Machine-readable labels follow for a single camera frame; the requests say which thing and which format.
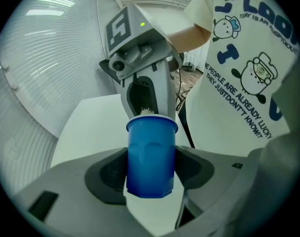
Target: cup rim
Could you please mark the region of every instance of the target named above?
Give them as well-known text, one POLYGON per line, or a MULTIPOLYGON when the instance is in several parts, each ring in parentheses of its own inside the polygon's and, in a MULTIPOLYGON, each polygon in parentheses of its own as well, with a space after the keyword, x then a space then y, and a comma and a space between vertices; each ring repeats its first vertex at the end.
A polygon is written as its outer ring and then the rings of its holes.
POLYGON ((165 115, 161 115, 161 114, 143 114, 143 115, 138 115, 138 116, 135 116, 133 118, 131 118, 129 120, 129 122, 127 123, 126 125, 126 129, 127 131, 129 132, 128 130, 128 126, 133 122, 135 121, 136 119, 140 119, 140 118, 150 118, 150 117, 155 117, 155 118, 162 118, 162 119, 167 119, 169 121, 172 121, 175 125, 175 133, 177 133, 178 131, 178 125, 177 123, 175 122, 175 120, 173 120, 172 118, 168 117, 168 116, 165 116, 165 115))

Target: printed shirt graphic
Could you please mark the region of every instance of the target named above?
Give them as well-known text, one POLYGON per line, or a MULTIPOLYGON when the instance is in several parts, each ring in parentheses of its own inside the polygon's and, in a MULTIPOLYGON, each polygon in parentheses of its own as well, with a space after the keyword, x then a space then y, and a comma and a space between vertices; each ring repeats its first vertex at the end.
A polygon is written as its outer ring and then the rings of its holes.
POLYGON ((185 13, 210 31, 202 78, 186 100, 197 149, 247 156, 289 131, 271 95, 300 51, 274 0, 192 0, 185 13))

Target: person's arm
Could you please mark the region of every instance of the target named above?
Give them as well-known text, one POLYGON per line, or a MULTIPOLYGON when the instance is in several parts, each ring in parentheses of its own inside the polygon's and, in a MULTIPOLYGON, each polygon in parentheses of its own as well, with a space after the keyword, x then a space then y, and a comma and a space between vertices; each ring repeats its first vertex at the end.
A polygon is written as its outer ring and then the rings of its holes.
MULTIPOLYGON (((184 13, 194 26, 168 35, 178 53, 194 50, 209 40, 213 28, 213 0, 192 0, 184 13)), ((178 64, 171 60, 169 67, 174 71, 178 64)))
POLYGON ((178 53, 194 50, 205 44, 210 38, 211 32, 194 25, 180 32, 169 35, 169 39, 178 53))

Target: blue plastic cup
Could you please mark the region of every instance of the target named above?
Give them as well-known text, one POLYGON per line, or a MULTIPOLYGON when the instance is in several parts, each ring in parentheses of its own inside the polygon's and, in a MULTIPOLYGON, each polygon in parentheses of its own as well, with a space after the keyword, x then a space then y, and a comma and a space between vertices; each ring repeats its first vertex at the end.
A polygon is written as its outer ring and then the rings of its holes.
POLYGON ((140 115, 127 124, 128 192, 139 198, 163 198, 174 186, 175 121, 163 115, 140 115))

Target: black panel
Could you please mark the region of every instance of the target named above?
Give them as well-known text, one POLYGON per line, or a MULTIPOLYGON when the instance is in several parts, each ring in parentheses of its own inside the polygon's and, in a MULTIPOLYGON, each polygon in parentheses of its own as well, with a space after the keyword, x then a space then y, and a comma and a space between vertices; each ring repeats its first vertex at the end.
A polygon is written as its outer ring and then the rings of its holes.
POLYGON ((127 90, 127 102, 134 116, 140 115, 142 109, 150 109, 154 114, 159 114, 156 102, 155 90, 149 77, 136 77, 133 75, 133 83, 127 90))
POLYGON ((99 62, 100 67, 103 71, 105 71, 108 75, 110 75, 117 83, 120 84, 120 79, 117 77, 116 71, 109 68, 109 60, 103 60, 99 62))
POLYGON ((185 133, 187 135, 187 138, 189 140, 189 143, 190 143, 190 146, 192 148, 195 148, 194 146, 194 142, 190 136, 190 132, 189 132, 189 128, 188 128, 188 124, 187 124, 187 117, 186 117, 186 101, 184 102, 182 108, 180 109, 179 111, 179 114, 178 114, 178 117, 179 117, 179 120, 185 130, 185 133))
POLYGON ((241 168, 243 167, 243 164, 242 164, 242 163, 239 163, 239 162, 236 162, 235 164, 232 165, 232 167, 241 169, 241 168))
POLYGON ((124 185, 127 175, 128 149, 93 164, 85 173, 87 188, 99 200, 108 204, 126 204, 124 185))
POLYGON ((194 218, 195 218, 194 215, 191 214, 191 212, 185 206, 178 227, 180 228, 181 226, 185 225, 186 223, 188 223, 189 221, 193 220, 194 218))
POLYGON ((185 190, 202 187, 214 175, 214 165, 176 146, 175 172, 185 190))
POLYGON ((58 196, 56 193, 44 191, 28 211, 37 219, 44 221, 58 196))
POLYGON ((156 67, 156 63, 152 63, 152 69, 153 69, 153 72, 157 71, 157 67, 156 67))

